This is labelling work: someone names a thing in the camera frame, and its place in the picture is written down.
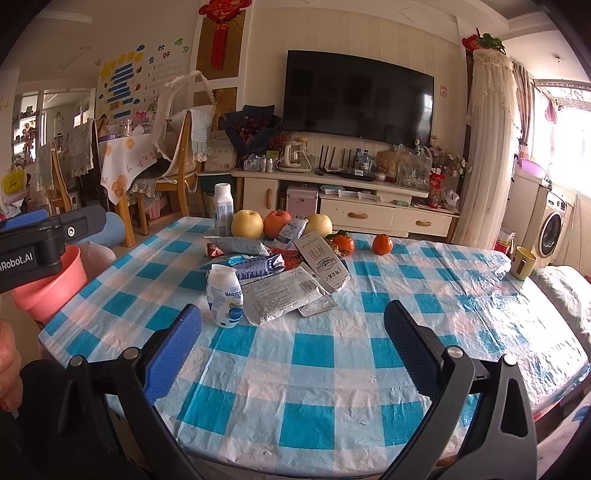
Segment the human hand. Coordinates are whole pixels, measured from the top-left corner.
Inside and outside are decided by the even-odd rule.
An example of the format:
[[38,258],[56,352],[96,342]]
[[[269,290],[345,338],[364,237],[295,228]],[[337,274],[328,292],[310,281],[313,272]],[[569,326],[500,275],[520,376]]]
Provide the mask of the human hand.
[[0,320],[0,407],[16,410],[22,401],[21,354],[17,350],[12,327]]

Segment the barcode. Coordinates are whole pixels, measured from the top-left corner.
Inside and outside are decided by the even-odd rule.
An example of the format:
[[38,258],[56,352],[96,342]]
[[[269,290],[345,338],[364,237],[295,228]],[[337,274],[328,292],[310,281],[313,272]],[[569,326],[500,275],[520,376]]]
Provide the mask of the barcode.
[[300,288],[304,291],[304,293],[311,293],[316,291],[318,284],[314,280],[306,280],[300,283]]

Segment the metal bolt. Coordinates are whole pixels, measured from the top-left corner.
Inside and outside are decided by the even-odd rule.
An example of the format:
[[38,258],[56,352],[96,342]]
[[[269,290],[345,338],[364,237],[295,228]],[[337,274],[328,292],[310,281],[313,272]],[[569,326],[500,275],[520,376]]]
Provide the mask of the metal bolt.
[[134,346],[127,348],[123,352],[123,358],[125,358],[126,360],[133,360],[134,358],[137,358],[138,355],[139,355],[139,350]]
[[462,358],[464,351],[460,347],[453,345],[447,347],[447,354],[452,358]]
[[517,357],[515,355],[513,355],[512,353],[507,353],[506,355],[503,355],[503,360],[505,361],[505,363],[507,365],[510,365],[510,366],[517,364]]
[[79,367],[79,366],[82,365],[82,361],[83,360],[84,360],[84,357],[82,357],[81,355],[73,356],[70,359],[70,365],[73,366],[73,367]]

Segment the tv screen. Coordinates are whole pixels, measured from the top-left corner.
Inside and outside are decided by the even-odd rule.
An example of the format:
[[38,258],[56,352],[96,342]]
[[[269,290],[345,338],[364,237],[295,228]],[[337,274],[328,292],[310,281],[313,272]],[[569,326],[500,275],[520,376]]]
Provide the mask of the tv screen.
[[384,61],[289,50],[283,128],[429,145],[434,78]]

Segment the checkered tablecloth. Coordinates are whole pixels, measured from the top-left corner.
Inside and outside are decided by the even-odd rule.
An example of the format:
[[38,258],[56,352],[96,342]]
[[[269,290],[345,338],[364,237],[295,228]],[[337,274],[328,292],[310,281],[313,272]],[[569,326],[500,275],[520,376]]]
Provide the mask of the checkered tablecloth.
[[[533,282],[507,276],[506,257],[423,241],[394,239],[391,254],[377,256],[372,235],[354,235],[352,278],[334,295],[337,308],[218,329],[199,270],[204,234],[213,234],[212,220],[184,218],[162,230],[93,280],[40,335],[63,365],[76,354],[112,359],[196,304],[203,333],[156,407],[180,444],[202,458],[289,476],[383,472],[430,404],[384,330],[393,299],[474,358],[515,353],[534,411],[587,373],[564,320]],[[475,404],[467,401],[450,450]]]

